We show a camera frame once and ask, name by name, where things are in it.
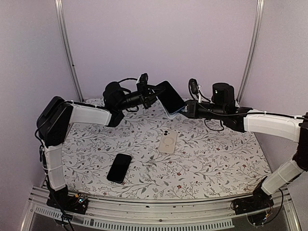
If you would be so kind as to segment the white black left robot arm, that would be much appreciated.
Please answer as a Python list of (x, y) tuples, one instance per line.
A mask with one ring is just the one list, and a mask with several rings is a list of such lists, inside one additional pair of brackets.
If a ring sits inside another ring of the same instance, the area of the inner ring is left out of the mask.
[(109, 83), (103, 92), (103, 106), (66, 101), (55, 96), (48, 103), (39, 118), (35, 137), (42, 148), (41, 161), (52, 190), (53, 201), (61, 208), (71, 205), (71, 197), (61, 191), (66, 187), (62, 164), (62, 147), (74, 123), (97, 124), (116, 127), (124, 118), (124, 111), (143, 105), (148, 109), (157, 101), (165, 87), (149, 85), (148, 75), (136, 79), (137, 90), (131, 92), (119, 81)]

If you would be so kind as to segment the right arm base with board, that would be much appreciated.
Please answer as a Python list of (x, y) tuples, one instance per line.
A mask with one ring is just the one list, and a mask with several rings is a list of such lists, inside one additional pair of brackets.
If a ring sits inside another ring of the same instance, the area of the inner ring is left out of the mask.
[(253, 193), (253, 195), (249, 197), (234, 199), (230, 205), (236, 215), (268, 208), (268, 212), (263, 211), (260, 214), (254, 214), (248, 218), (248, 221), (255, 226), (261, 226), (270, 222), (269, 216), (272, 212), (273, 206), (274, 202), (272, 197), (263, 192)]

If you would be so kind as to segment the left arm base with board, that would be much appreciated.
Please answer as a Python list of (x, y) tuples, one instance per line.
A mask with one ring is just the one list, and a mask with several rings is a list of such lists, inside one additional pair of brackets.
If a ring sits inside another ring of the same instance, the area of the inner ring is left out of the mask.
[(64, 211), (86, 214), (88, 208), (88, 197), (83, 194), (69, 195), (67, 193), (50, 193), (46, 205), (49, 207), (62, 209)]

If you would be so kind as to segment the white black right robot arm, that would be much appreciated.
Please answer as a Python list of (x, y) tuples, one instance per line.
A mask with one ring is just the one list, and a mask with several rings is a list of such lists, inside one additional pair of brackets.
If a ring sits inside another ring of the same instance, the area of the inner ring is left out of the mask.
[(249, 206), (259, 210), (267, 203), (269, 195), (292, 182), (308, 169), (308, 116), (283, 115), (236, 106), (234, 88), (227, 83), (215, 83), (213, 95), (203, 102), (194, 97), (200, 95), (195, 79), (189, 81), (192, 99), (186, 101), (182, 114), (187, 118), (219, 120), (237, 132), (256, 132), (285, 138), (298, 144), (295, 155), (272, 174), (265, 177), (249, 198)]

